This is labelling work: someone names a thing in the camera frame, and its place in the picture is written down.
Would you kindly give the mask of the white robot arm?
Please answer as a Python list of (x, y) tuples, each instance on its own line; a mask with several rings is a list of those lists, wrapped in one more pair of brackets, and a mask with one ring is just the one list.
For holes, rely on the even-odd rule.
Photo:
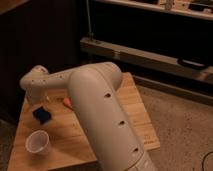
[(56, 73), (38, 65), (20, 79), (20, 86), (32, 105), (44, 101), (49, 89), (67, 91), (103, 171), (157, 171), (116, 95), (122, 80), (120, 68), (112, 62)]

